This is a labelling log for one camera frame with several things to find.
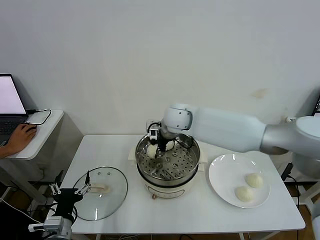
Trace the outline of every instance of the white wall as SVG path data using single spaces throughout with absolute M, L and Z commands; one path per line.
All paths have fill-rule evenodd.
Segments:
M 0 72 L 83 134 L 145 132 L 174 102 L 256 115 L 313 108 L 318 0 L 1 0 Z

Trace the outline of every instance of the white plate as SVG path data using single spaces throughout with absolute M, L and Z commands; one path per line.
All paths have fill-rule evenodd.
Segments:
M 253 188 L 246 183 L 245 176 L 252 173 L 262 175 L 262 187 Z M 222 199 L 240 208 L 256 208 L 264 204 L 270 195 L 270 184 L 262 169 L 254 159 L 240 154 L 221 155 L 213 160 L 209 167 L 209 180 Z M 237 198 L 235 189 L 241 186 L 251 188 L 254 194 L 252 201 L 243 202 Z

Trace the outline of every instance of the white desk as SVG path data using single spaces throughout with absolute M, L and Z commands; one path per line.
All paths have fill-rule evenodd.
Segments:
M 48 114 L 48 111 L 37 112 L 33 115 L 30 115 L 27 122 L 32 124 L 40 124 L 45 120 Z M 43 125 L 37 126 L 35 137 L 25 149 L 17 154 L 0 160 L 0 167 L 3 168 L 16 181 L 16 184 L 18 184 L 20 188 L 26 191 L 26 193 L 28 193 L 28 195 L 35 199 L 38 203 L 44 203 L 46 198 L 28 182 L 24 176 L 24 173 L 16 167 L 15 161 L 27 161 L 33 159 L 45 144 L 46 140 L 55 129 L 63 115 L 64 112 L 62 110 L 51 110 L 50 117 Z
M 209 186 L 208 170 L 196 174 L 193 187 L 182 197 L 153 200 L 144 187 L 137 167 L 128 162 L 130 149 L 141 137 L 142 135 L 84 136 L 61 187 L 72 188 L 87 170 L 111 166 L 125 174 L 128 193 L 122 206 L 105 219 L 85 221 L 78 217 L 72 226 L 73 233 L 240 233 L 278 232 L 305 227 L 303 218 L 269 156 L 256 151 L 245 155 L 259 162 L 264 173 L 269 176 L 271 185 L 270 197 L 260 207 L 242 209 L 225 202 Z M 207 151 L 209 163 L 215 157 L 231 152 L 205 143 L 199 144 Z

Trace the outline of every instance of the laptop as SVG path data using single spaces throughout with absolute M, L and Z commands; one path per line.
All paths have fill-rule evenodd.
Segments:
M 16 127 L 28 119 L 11 74 L 0 74 L 0 147 Z

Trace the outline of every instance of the laptop screen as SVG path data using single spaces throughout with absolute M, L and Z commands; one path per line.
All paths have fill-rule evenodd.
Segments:
M 0 114 L 25 114 L 11 76 L 0 76 Z

